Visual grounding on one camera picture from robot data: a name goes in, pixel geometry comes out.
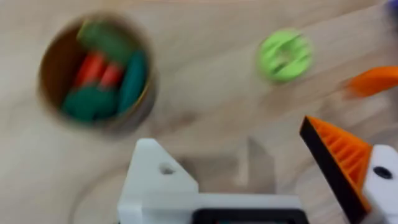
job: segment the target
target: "wooden surface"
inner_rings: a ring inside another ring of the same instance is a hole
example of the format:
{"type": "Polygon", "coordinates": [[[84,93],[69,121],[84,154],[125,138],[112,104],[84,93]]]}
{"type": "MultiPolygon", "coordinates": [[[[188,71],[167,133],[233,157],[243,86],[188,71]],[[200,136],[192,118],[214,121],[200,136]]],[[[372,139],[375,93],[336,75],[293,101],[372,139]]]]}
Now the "wooden surface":
{"type": "Polygon", "coordinates": [[[294,194],[312,223],[343,223],[300,122],[310,114],[395,146],[397,94],[347,100],[342,86],[396,64],[397,46],[378,0],[0,0],[0,223],[115,222],[134,143],[144,137],[178,158],[202,191],[294,194]],[[160,76],[153,112],[122,138],[56,121],[36,95],[52,37],[100,9],[145,28],[160,76]],[[275,85],[257,74],[254,59],[259,43],[285,27],[309,38],[314,64],[275,85]],[[242,155],[247,172],[239,173],[242,155]]]}

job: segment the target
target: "orange object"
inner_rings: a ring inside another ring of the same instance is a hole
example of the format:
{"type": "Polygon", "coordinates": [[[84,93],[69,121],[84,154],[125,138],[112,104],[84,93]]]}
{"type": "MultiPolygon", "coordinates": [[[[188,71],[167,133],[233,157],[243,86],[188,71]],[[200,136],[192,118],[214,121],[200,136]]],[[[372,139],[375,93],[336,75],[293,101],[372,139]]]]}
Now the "orange object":
{"type": "Polygon", "coordinates": [[[98,52],[90,52],[76,76],[74,88],[79,88],[83,85],[99,81],[104,72],[105,57],[98,52]]]}
{"type": "Polygon", "coordinates": [[[123,70],[120,68],[120,66],[111,62],[106,67],[99,85],[104,87],[115,87],[120,83],[122,79],[122,74],[123,70]]]}
{"type": "Polygon", "coordinates": [[[306,116],[306,118],[338,164],[345,179],[354,189],[366,211],[370,211],[371,206],[362,194],[362,188],[373,147],[327,122],[311,116],[306,116]]]}
{"type": "Polygon", "coordinates": [[[371,96],[398,85],[398,67],[378,67],[352,78],[348,88],[355,95],[371,96]]]}

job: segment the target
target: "red block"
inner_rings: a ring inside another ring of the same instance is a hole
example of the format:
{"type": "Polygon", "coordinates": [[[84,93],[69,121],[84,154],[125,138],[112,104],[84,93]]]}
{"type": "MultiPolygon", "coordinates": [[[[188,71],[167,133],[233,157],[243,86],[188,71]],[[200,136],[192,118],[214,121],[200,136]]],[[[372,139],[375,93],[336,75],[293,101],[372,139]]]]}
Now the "red block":
{"type": "Polygon", "coordinates": [[[87,85],[93,82],[99,82],[105,69],[105,57],[98,52],[90,52],[76,76],[75,88],[87,85]]]}
{"type": "Polygon", "coordinates": [[[122,80],[123,70],[119,65],[111,62],[105,68],[104,75],[99,83],[100,86],[111,88],[118,86],[120,81],[122,80]]]}

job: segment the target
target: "lime green ring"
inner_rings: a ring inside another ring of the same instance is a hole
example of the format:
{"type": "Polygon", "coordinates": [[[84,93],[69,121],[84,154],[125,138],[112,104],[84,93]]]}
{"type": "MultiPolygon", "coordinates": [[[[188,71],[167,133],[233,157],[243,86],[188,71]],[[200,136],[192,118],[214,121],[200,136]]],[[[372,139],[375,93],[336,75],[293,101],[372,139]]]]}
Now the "lime green ring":
{"type": "Polygon", "coordinates": [[[295,30],[277,31],[260,45],[259,69],[272,80],[291,81],[303,74],[311,64],[311,46],[295,30]]]}

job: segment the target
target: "brown cup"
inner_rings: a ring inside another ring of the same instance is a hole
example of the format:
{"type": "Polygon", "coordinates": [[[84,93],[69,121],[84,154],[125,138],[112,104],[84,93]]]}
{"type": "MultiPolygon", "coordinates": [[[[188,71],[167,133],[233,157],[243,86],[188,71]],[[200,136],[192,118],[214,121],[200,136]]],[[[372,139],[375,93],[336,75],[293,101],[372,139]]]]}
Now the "brown cup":
{"type": "Polygon", "coordinates": [[[86,50],[76,39],[78,31],[86,19],[99,19],[108,22],[130,37],[146,53],[146,82],[139,99],[125,113],[117,114],[115,117],[104,121],[97,121],[92,125],[92,127],[111,131],[134,130],[146,118],[154,105],[156,96],[155,73],[147,39],[138,26],[123,16],[109,13],[83,16],[61,30],[49,45],[41,61],[39,93],[46,108],[50,109],[56,117],[77,123],[76,120],[67,116],[61,110],[61,107],[86,55],[86,50]]]}

